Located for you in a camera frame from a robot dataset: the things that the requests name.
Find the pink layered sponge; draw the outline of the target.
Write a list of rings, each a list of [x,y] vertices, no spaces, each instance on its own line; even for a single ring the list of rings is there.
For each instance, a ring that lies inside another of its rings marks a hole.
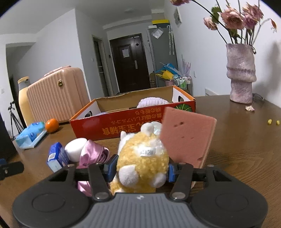
[[[159,138],[174,163],[202,168],[206,161],[217,119],[166,107]]]

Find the orange thermos bottle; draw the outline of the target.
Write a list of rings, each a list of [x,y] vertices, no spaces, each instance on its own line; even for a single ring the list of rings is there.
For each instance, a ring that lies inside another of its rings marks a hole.
[[[31,85],[30,79],[28,76],[25,76],[18,80],[18,87],[19,87],[19,107],[25,121],[25,124],[29,126],[30,124],[34,123],[34,117],[31,111],[31,107],[29,104],[29,100],[27,97],[27,90],[28,87]]]

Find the grey refrigerator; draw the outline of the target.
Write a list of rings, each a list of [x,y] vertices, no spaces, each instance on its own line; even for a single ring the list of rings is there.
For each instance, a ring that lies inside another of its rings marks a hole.
[[[164,80],[156,74],[161,73],[161,69],[164,65],[169,63],[178,68],[173,32],[169,23],[163,23],[149,26],[147,34],[156,87],[164,87],[166,85]]]

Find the fallen rose petal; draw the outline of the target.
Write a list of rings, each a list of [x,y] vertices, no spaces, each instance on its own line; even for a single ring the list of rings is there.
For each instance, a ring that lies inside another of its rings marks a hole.
[[[246,111],[249,111],[249,112],[255,111],[255,109],[253,108],[252,105],[246,106],[246,107],[245,107],[245,110],[246,110]]]

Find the dried pink rose bouquet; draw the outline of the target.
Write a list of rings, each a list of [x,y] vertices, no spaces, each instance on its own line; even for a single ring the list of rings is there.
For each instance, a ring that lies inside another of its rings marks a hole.
[[[221,25],[227,30],[232,44],[254,47],[262,26],[267,22],[271,23],[272,31],[277,32],[277,24],[274,20],[264,18],[260,9],[260,1],[253,5],[246,2],[243,7],[238,1],[238,9],[233,8],[229,1],[226,1],[225,9],[220,6],[218,1],[211,9],[207,9],[198,1],[192,2],[209,13],[208,17],[203,18],[204,25],[212,31],[219,31],[219,25]]]

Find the purple satin scrunchie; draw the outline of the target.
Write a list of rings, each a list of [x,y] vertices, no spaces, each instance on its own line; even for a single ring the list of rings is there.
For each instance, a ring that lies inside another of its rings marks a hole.
[[[110,151],[108,148],[95,143],[92,140],[88,140],[84,145],[81,155],[78,169],[87,168],[91,164],[105,163],[110,158]],[[79,181],[77,188],[87,197],[92,196],[90,183],[88,181]]]

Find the purple textured vase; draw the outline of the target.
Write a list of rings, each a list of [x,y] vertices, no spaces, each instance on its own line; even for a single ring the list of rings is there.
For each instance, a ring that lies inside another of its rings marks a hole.
[[[246,44],[226,44],[227,77],[231,80],[230,100],[252,103],[252,83],[256,82],[253,48]]]

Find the blue handkerchief tissue pack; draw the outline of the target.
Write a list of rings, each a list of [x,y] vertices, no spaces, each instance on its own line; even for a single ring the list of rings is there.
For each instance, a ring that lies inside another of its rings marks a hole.
[[[49,149],[47,165],[53,172],[57,172],[69,164],[69,156],[60,142],[56,142]]]

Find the lavender fluffy headband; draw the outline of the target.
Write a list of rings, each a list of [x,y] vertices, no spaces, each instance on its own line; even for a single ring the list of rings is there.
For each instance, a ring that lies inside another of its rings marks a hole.
[[[169,104],[167,100],[164,100],[159,97],[147,97],[141,99],[137,105],[137,108],[149,107],[149,106],[157,106],[157,105],[166,105]]]

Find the white round foam puff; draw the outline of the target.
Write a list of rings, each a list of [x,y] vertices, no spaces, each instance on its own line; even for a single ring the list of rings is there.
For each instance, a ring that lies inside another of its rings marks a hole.
[[[70,161],[79,162],[83,147],[87,142],[86,138],[77,138],[69,142],[65,147],[65,152],[69,156]]]

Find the pink ribbed suitcase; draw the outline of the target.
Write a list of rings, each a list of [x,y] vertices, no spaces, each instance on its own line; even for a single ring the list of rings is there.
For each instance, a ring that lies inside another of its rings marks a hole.
[[[27,98],[37,122],[68,122],[90,102],[83,71],[71,66],[54,69],[31,84]]]

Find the blue wet wipes pack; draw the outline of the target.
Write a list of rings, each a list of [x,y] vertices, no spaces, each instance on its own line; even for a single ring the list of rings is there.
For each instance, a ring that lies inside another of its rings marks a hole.
[[[44,122],[36,122],[25,128],[15,139],[20,149],[33,149],[47,133]]]

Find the red cardboard box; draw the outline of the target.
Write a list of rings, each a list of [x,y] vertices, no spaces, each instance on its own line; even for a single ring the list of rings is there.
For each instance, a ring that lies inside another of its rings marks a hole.
[[[141,99],[159,97],[169,104],[137,108]],[[136,133],[147,122],[161,122],[166,107],[196,110],[195,98],[177,86],[158,87],[94,99],[77,112],[70,125],[77,138],[93,141],[117,138],[121,131]]]

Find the yellow plush cat toy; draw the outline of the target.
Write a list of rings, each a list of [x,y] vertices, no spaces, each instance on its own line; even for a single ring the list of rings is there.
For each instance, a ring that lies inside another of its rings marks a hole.
[[[145,123],[138,133],[120,133],[118,161],[110,191],[155,193],[166,182],[169,155],[159,139],[162,124]]]

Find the black paper shopping bag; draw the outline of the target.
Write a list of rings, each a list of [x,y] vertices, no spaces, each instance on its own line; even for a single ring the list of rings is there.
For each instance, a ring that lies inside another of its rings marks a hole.
[[[16,154],[17,150],[8,134],[2,116],[0,116],[0,159],[9,162]]]

